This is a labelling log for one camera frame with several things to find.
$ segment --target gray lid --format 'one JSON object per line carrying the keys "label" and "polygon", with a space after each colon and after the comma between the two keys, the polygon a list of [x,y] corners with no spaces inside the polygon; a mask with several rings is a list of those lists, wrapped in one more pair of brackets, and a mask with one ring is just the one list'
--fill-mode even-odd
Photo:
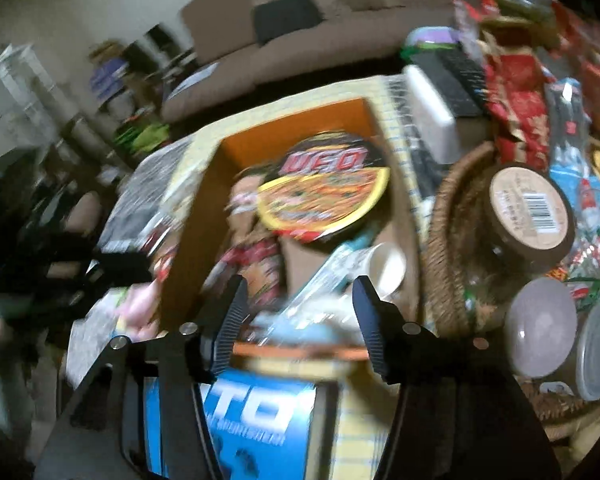
{"label": "gray lid", "polygon": [[578,337],[576,384],[584,400],[600,399],[600,301],[593,307]]}
{"label": "gray lid", "polygon": [[563,283],[553,278],[527,283],[511,303],[504,324],[515,373],[540,378],[555,371],[573,347],[577,324],[575,303]]}

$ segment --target open box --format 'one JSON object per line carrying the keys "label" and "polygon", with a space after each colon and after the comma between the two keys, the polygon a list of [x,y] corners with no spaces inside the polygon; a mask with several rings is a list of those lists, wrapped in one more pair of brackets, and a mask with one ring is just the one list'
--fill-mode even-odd
{"label": "open box", "polygon": [[[241,131],[222,140],[202,177],[189,216],[182,229],[178,252],[162,287],[161,325],[176,330],[202,306],[203,282],[218,259],[228,233],[226,206],[235,177],[245,168],[280,160],[300,140],[320,132],[344,130],[373,139],[384,153],[391,170],[389,181],[390,220],[375,243],[398,244],[407,260],[407,271],[395,304],[407,320],[415,320],[420,299],[418,238],[411,215],[408,189],[402,171],[381,133],[368,103],[363,98],[311,108]],[[294,294],[322,265],[328,254],[281,240],[287,272],[288,293]],[[301,358],[331,355],[343,359],[365,359],[365,348],[276,347],[236,343],[242,355]]]}

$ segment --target barcode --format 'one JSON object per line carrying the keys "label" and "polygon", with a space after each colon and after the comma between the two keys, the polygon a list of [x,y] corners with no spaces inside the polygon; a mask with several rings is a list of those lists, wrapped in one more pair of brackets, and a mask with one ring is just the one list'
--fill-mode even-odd
{"label": "barcode", "polygon": [[557,233],[558,224],[544,193],[523,193],[531,220],[539,233]]}

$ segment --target sofa seat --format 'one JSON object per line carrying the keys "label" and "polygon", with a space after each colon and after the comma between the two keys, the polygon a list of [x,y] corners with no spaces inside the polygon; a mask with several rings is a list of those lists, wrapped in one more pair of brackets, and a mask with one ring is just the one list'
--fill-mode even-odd
{"label": "sofa seat", "polygon": [[450,7],[354,12],[317,27],[280,36],[253,54],[251,69],[256,85],[342,66],[365,59],[390,56],[417,27],[449,25]]}
{"label": "sofa seat", "polygon": [[209,77],[164,102],[162,120],[176,123],[253,91],[255,82],[251,63],[258,50],[259,47],[252,44],[219,59],[218,66]]}

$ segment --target wicker basket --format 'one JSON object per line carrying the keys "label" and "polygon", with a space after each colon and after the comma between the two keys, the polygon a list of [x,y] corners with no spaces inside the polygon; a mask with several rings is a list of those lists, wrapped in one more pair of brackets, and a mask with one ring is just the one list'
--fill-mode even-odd
{"label": "wicker basket", "polygon": [[[593,150],[600,142],[590,140]],[[462,255],[480,222],[478,199],[494,164],[492,142],[485,142],[458,161],[442,181],[431,216],[424,254],[424,309],[441,337],[467,336],[472,331],[464,298]],[[550,440],[570,436],[600,416],[600,400],[541,394],[537,381],[522,384]]]}

